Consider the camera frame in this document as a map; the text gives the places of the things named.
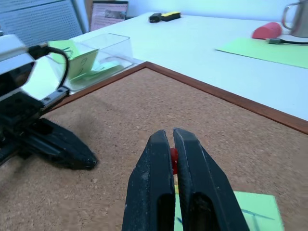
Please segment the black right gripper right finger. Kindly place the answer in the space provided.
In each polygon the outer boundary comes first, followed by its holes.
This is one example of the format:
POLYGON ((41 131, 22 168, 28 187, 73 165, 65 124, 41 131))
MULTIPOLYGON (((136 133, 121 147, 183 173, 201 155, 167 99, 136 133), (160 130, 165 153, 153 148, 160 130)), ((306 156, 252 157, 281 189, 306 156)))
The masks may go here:
POLYGON ((183 231, 250 231, 223 170, 198 138, 174 128, 183 231))

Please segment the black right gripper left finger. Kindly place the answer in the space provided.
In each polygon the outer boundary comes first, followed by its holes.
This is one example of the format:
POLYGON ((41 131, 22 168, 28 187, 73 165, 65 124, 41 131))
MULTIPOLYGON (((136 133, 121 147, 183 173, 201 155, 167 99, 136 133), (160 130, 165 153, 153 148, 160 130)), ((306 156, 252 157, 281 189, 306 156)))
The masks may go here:
POLYGON ((164 130, 152 134, 128 181, 122 231, 174 231, 175 184, 164 130))

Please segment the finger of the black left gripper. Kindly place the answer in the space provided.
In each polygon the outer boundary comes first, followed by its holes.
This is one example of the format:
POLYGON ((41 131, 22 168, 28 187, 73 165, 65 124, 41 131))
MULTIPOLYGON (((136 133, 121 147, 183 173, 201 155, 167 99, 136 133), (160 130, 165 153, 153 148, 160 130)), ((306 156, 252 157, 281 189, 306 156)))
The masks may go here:
POLYGON ((20 139, 27 150, 59 167, 72 170, 92 170, 93 152, 75 135, 46 136, 28 135, 20 139))
POLYGON ((98 159, 91 149, 71 131, 47 120, 39 120, 41 137, 50 148, 46 160, 65 168, 95 168, 98 159))

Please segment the red pushpin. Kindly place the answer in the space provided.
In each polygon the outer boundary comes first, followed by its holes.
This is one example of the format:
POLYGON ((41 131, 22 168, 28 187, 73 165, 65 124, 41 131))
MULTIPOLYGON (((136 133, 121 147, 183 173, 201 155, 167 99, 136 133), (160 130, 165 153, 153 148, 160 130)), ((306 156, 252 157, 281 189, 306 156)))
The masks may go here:
POLYGON ((170 155, 171 155, 173 175, 177 175, 177 173, 178 173, 178 151, 177 151, 177 149, 171 148, 170 149, 170 155))

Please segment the green sticky note with writing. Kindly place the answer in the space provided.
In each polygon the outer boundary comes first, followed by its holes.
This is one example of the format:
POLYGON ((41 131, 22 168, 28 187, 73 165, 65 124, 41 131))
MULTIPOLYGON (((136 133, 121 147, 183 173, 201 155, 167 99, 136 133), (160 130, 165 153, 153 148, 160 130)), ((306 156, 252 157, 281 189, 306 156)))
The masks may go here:
MULTIPOLYGON (((183 231, 179 186, 175 184, 174 231, 183 231)), ((284 224, 273 195, 233 191, 250 231, 284 231, 284 224)), ((235 202, 228 198, 221 200, 222 208, 227 209, 226 216, 233 215, 235 202)))

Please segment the green note with dark scribble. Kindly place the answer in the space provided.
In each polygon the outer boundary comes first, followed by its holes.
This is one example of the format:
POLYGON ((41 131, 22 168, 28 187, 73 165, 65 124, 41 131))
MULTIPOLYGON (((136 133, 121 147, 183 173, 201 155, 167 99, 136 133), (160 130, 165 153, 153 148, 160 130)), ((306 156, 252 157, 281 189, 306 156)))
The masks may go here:
POLYGON ((77 57, 80 53, 76 44, 72 40, 55 40, 48 42, 48 45, 53 48, 62 50, 69 59, 77 57))

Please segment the flat green note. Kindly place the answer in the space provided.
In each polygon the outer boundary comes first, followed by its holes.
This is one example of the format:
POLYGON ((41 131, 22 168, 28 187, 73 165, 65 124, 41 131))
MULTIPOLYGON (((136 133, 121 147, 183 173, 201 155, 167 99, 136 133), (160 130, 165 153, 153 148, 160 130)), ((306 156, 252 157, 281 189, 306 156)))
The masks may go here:
POLYGON ((95 75, 101 72, 110 71, 112 69, 117 69, 117 68, 122 69, 122 67, 123 66, 118 61, 108 61, 104 63, 95 61, 90 71, 90 74, 95 75))

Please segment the clear plastic box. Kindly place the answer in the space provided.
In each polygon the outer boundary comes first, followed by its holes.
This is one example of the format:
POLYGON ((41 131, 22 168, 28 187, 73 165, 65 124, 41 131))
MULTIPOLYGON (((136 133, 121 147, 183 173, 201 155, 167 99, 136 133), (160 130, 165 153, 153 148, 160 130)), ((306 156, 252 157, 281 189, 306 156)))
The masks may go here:
POLYGON ((110 71, 101 72, 95 75, 91 75, 89 71, 72 80, 66 78, 64 85, 72 92, 81 91, 101 81, 107 80, 110 77, 123 72, 124 70, 132 68, 136 64, 136 61, 134 61, 132 57, 129 37, 104 33, 84 41, 73 42, 76 44, 80 54, 94 49, 99 49, 95 61, 100 63, 118 61, 123 67, 122 69, 112 69, 110 71))

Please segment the grey perforated panel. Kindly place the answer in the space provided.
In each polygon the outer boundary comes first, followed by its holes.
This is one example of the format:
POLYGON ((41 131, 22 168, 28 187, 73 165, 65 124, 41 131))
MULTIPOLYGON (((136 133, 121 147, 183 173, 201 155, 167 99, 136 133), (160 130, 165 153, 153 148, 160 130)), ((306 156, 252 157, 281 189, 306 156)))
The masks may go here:
POLYGON ((0 0, 0 30, 27 46, 85 33, 73 0, 0 0))

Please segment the black framed pink sign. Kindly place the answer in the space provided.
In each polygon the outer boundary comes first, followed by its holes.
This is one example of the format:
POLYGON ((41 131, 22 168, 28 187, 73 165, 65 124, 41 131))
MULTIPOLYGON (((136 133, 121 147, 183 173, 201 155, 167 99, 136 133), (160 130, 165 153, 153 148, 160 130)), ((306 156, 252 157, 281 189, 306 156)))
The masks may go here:
POLYGON ((98 30, 127 18, 128 1, 94 0, 91 5, 90 31, 98 30))

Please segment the large green paper sheet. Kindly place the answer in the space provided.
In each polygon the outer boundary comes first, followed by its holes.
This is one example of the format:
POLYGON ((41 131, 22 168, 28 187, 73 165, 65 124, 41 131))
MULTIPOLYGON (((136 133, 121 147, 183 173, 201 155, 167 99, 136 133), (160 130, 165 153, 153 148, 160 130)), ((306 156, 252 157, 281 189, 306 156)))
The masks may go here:
POLYGON ((274 45, 265 40, 237 38, 216 50, 308 69, 308 45, 274 45))

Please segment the yellow and black eraser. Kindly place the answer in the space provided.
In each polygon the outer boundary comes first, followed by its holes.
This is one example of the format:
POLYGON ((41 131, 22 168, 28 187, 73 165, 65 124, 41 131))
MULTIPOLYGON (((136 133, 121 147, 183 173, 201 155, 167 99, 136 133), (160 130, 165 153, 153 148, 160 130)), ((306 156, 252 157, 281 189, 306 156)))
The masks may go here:
POLYGON ((161 20, 164 22, 169 22, 175 19, 181 18, 180 12, 168 12, 168 13, 162 13, 161 14, 161 20))

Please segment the red rounded object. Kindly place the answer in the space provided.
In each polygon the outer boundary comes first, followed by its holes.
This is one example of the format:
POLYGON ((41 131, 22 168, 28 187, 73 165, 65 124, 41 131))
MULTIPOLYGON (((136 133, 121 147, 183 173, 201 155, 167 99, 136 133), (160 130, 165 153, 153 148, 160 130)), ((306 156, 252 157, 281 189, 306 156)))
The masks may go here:
POLYGON ((276 39, 282 34, 282 27, 279 23, 270 22, 258 27, 252 34, 253 39, 276 39))

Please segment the metal mug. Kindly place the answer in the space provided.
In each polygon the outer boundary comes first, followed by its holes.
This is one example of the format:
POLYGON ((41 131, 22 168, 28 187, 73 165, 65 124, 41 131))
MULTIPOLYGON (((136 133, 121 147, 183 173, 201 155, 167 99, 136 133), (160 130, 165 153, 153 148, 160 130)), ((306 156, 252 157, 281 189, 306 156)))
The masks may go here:
POLYGON ((308 0, 299 0, 297 3, 288 4, 282 13, 282 26, 290 30, 290 35, 299 38, 308 38, 308 0), (286 25, 288 10, 296 6, 292 27, 286 25))

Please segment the cork board with wooden frame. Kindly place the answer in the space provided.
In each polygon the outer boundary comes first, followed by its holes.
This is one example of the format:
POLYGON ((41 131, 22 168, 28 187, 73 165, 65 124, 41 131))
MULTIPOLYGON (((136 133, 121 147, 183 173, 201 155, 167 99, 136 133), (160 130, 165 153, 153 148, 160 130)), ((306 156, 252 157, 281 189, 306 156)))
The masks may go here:
POLYGON ((308 135, 142 69, 46 116, 96 153, 92 171, 32 156, 0 167, 0 231, 121 231, 149 136, 194 133, 235 191, 274 195, 285 231, 308 231, 308 135))

